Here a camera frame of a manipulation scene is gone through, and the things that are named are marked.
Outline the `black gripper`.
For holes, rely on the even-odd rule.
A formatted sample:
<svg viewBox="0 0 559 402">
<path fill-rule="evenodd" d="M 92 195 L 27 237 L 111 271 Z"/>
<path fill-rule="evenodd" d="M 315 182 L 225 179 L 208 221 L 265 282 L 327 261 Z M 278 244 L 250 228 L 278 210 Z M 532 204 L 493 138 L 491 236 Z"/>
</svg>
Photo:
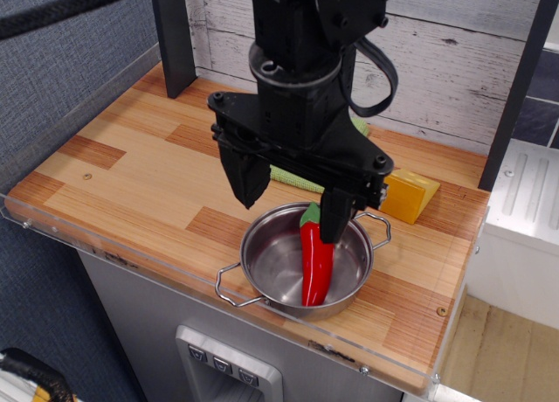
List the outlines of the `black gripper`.
<svg viewBox="0 0 559 402">
<path fill-rule="evenodd" d="M 255 94 L 215 92 L 208 106 L 221 164 L 235 198 L 250 209 L 270 182 L 271 165 L 324 188 L 321 240 L 336 244 L 353 209 L 378 209 L 387 196 L 385 178 L 392 160 L 353 125 L 349 114 L 372 116 L 390 103 L 371 108 L 351 100 L 356 50 L 347 48 L 309 71 L 287 71 L 258 47 L 250 65 Z"/>
</svg>

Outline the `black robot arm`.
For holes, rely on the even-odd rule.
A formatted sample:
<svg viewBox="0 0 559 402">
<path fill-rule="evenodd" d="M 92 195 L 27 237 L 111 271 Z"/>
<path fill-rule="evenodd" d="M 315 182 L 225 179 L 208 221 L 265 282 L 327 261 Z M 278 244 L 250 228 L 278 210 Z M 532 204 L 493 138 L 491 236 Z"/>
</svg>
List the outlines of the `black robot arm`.
<svg viewBox="0 0 559 402">
<path fill-rule="evenodd" d="M 368 35 L 388 23 L 389 0 L 252 0 L 255 40 L 249 65 L 255 94 L 217 92 L 213 137 L 233 193 L 251 207 L 278 167 L 323 188 L 321 239 L 335 243 L 355 213 L 379 208 L 393 161 L 362 135 L 351 115 L 371 117 L 351 97 L 355 57 L 386 76 L 397 71 Z"/>
</svg>

